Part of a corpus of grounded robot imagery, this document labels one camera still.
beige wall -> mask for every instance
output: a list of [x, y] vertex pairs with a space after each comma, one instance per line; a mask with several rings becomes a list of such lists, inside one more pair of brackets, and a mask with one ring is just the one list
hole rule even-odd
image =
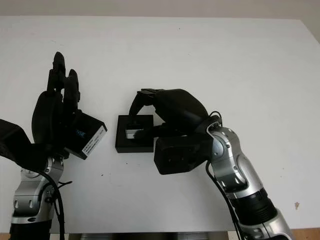
[[320, 42], [320, 0], [0, 0], [1, 15], [300, 19]]

white label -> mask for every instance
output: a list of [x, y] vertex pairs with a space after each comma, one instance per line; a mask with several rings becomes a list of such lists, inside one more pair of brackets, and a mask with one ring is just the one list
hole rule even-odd
[[85, 147], [82, 149], [82, 152], [88, 156], [91, 151], [95, 148], [95, 146], [100, 142], [100, 140], [103, 138], [103, 136], [106, 134], [106, 130], [104, 126], [101, 126], [98, 131], [93, 135], [93, 137], [90, 139], [90, 141], [85, 145]]

black square block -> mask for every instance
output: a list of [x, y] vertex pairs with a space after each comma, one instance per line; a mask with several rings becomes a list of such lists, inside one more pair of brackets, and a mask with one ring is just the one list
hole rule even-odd
[[118, 153], [153, 153], [154, 138], [129, 139], [128, 133], [134, 129], [151, 129], [154, 126], [153, 115], [119, 115], [116, 129], [115, 149]]

white tabletop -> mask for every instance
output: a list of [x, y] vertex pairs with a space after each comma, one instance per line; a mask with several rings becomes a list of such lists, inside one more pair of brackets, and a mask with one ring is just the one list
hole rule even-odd
[[[299, 20], [0, 17], [0, 118], [30, 139], [56, 51], [78, 73], [80, 109], [108, 128], [87, 160], [65, 161], [67, 232], [233, 228], [204, 165], [163, 176], [153, 153], [116, 152], [118, 115], [141, 88], [182, 88], [220, 111], [289, 226], [320, 227], [320, 45]], [[20, 168], [1, 157], [0, 232], [19, 182]]]

black cable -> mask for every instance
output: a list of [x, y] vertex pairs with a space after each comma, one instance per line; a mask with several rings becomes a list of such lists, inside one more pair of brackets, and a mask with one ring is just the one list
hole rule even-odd
[[212, 114], [218, 114], [219, 118], [221, 119], [221, 127], [223, 127], [223, 124], [222, 124], [222, 116], [221, 116], [220, 112], [218, 112], [218, 111], [212, 111], [212, 112], [209, 114], [209, 117], [211, 117]]
[[54, 194], [56, 195], [56, 199], [58, 200], [59, 212], [60, 212], [58, 213], [56, 201], [54, 200], [55, 210], [56, 210], [56, 214], [59, 222], [60, 240], [65, 240], [65, 213], [64, 213], [64, 205], [62, 202], [62, 197], [61, 197], [59, 188], [55, 183], [55, 181], [48, 174], [44, 173], [43, 171], [34, 171], [34, 172], [40, 174], [45, 179], [47, 179], [47, 181], [52, 185], [54, 189]]
[[223, 196], [223, 198], [224, 198], [224, 200], [225, 200], [225, 202], [226, 202], [226, 204], [227, 204], [227, 206], [229, 208], [231, 219], [232, 219], [232, 222], [233, 222], [233, 225], [234, 225], [234, 229], [235, 229], [235, 232], [236, 232], [236, 235], [237, 235], [238, 239], [239, 240], [244, 240], [245, 238], [244, 238], [242, 230], [240, 229], [238, 218], [237, 218], [237, 216], [235, 214], [235, 211], [234, 211], [229, 199], [227, 198], [224, 190], [221, 188], [221, 186], [219, 185], [219, 183], [216, 180], [216, 178], [209, 171], [209, 165], [210, 165], [210, 162], [207, 161], [206, 164], [205, 164], [205, 171], [208, 174], [209, 178], [213, 181], [215, 186], [219, 189], [220, 193], [222, 194], [222, 196]]
[[58, 186], [58, 189], [60, 189], [65, 185], [72, 184], [73, 182], [72, 181], [67, 181], [67, 182], [59, 181], [58, 183], [61, 184], [60, 186]]

